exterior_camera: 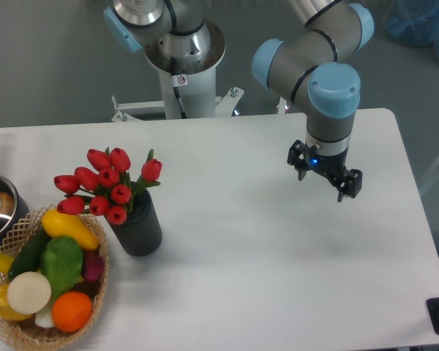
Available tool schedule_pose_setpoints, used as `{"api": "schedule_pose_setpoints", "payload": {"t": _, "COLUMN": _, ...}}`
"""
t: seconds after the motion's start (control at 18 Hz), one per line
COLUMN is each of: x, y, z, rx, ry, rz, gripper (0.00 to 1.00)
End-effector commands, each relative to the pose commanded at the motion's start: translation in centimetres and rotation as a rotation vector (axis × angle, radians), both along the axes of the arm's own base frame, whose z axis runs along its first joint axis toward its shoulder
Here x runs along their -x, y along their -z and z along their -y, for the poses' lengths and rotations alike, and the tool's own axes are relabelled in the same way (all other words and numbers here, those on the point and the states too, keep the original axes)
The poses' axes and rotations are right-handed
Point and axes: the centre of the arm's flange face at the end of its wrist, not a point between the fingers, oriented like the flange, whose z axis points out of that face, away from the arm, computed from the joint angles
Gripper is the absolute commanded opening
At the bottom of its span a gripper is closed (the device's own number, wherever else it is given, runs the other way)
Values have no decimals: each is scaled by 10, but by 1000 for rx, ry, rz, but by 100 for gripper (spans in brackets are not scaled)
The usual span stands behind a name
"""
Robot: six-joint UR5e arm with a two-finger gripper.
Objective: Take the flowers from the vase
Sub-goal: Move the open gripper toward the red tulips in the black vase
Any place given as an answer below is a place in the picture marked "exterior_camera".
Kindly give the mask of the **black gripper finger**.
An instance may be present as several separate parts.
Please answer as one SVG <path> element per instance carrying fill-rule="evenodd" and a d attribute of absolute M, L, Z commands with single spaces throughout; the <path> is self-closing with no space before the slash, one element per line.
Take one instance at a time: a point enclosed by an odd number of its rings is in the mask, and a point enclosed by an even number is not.
<path fill-rule="evenodd" d="M 332 179 L 332 186 L 338 191 L 337 202 L 341 203 L 345 197 L 355 198 L 361 191 L 363 173 L 357 169 L 344 169 Z"/>
<path fill-rule="evenodd" d="M 288 150 L 287 163 L 293 166 L 298 172 L 298 180 L 302 181 L 310 170 L 308 161 L 306 160 L 306 145 L 300 140 L 296 140 Z"/>

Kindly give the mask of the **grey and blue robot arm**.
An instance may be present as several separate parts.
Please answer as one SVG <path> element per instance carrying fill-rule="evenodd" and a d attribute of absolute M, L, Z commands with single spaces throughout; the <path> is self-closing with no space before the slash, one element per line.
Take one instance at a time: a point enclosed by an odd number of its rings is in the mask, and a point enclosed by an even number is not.
<path fill-rule="evenodd" d="M 306 137 L 290 147 L 288 164 L 300 177 L 313 171 L 339 197 L 353 198 L 362 173 L 347 169 L 345 160 L 361 81 L 345 60 L 370 40 L 374 21 L 360 4 L 293 1 L 292 7 L 306 34 L 292 44 L 265 41 L 252 59 L 252 74 L 307 117 Z M 103 16 L 119 44 L 143 50 L 158 71 L 167 118 L 214 116 L 225 38 L 201 1 L 112 1 Z"/>

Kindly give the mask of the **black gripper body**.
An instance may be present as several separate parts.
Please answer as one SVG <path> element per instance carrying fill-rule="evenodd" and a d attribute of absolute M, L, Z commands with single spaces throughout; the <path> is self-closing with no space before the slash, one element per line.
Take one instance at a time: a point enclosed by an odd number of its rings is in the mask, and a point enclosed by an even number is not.
<path fill-rule="evenodd" d="M 327 178 L 332 184 L 340 183 L 345 175 L 347 153 L 345 149 L 339 154 L 324 156 L 318 153 L 316 146 L 305 146 L 304 169 Z"/>

